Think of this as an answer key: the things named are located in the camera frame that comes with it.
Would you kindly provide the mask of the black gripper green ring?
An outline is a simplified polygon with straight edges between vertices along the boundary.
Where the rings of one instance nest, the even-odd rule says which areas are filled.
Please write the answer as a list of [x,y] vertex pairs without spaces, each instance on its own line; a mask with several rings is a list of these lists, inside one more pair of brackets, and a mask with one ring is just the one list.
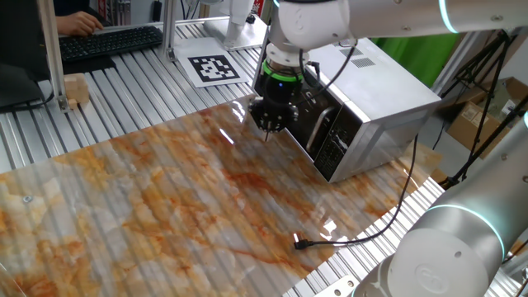
[[271,132],[281,132],[289,124],[298,120],[299,109],[292,104],[294,104],[294,99],[299,96],[303,82],[304,78],[297,68],[289,66],[277,68],[273,67],[271,62],[266,60],[263,62],[263,96],[275,103],[289,105],[272,111],[270,118],[261,98],[255,98],[250,102],[249,113],[261,131],[262,139],[265,142],[268,141]]

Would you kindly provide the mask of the bare person hand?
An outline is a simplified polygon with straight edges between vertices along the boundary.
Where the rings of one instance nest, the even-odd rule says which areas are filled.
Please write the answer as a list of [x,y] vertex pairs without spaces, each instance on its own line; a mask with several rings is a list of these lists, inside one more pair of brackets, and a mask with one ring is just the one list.
[[55,20],[60,35],[89,36],[96,30],[104,29],[103,25],[94,16],[86,12],[57,16]]

